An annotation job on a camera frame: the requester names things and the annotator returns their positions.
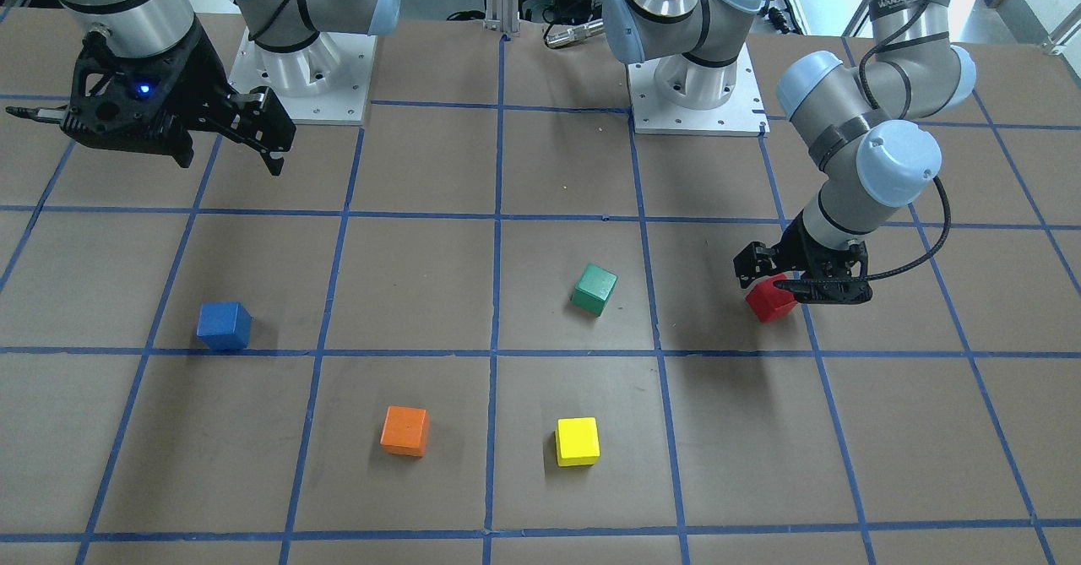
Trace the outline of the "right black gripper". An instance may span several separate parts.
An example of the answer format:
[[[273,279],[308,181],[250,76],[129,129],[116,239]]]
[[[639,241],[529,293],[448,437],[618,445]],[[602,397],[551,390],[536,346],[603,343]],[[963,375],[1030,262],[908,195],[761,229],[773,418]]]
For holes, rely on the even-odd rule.
[[[218,133],[262,157],[273,177],[285,169],[295,123],[273,91],[236,91],[199,21],[154,57],[119,57],[101,31],[89,31],[74,66],[63,133],[94,149],[166,154],[187,169],[193,131]]]

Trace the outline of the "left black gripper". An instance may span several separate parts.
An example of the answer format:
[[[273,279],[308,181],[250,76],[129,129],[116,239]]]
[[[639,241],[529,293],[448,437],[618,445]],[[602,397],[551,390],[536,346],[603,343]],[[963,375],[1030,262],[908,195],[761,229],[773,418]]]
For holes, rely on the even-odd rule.
[[[840,250],[826,247],[811,237],[803,216],[797,215],[776,245],[749,242],[733,258],[733,266],[744,290],[762,277],[799,272],[799,279],[774,280],[774,287],[791,293],[798,302],[857,306],[873,297],[867,261],[862,242],[844,241]]]

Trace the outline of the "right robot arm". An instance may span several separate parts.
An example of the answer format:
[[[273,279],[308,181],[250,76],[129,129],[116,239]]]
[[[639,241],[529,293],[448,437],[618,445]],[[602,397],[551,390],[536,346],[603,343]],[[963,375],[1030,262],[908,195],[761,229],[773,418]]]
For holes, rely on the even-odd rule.
[[[109,152],[193,160],[193,131],[244,144],[278,176],[295,137],[282,96],[324,91],[341,59],[332,33],[386,36],[401,0],[235,0],[256,48],[263,84],[227,78],[189,0],[58,0],[84,30],[68,103],[10,106],[8,115],[57,125]]]

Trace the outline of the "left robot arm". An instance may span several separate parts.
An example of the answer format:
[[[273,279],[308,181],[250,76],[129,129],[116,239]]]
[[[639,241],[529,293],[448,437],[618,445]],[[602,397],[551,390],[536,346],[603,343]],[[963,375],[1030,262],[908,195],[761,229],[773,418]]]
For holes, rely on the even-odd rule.
[[[668,99],[706,110],[728,99],[755,15],[765,0],[603,0],[611,53],[624,64],[659,60]],[[750,242],[734,257],[742,288],[776,277],[804,304],[872,299],[866,237],[939,180],[942,151],[916,119],[970,98],[977,68],[948,30],[950,0],[869,0],[875,45],[848,68],[829,51],[799,58],[780,75],[780,110],[806,143],[826,180],[769,246]]]

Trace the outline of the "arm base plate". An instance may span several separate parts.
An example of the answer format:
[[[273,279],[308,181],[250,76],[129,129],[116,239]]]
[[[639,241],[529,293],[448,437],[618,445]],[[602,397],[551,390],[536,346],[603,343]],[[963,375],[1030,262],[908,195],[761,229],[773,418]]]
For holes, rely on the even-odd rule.
[[[359,126],[379,39],[301,26],[243,38],[229,83],[241,92],[267,85],[297,125]]]
[[[643,134],[756,137],[768,133],[752,58],[708,68],[684,56],[633,63],[627,68],[633,130]]]

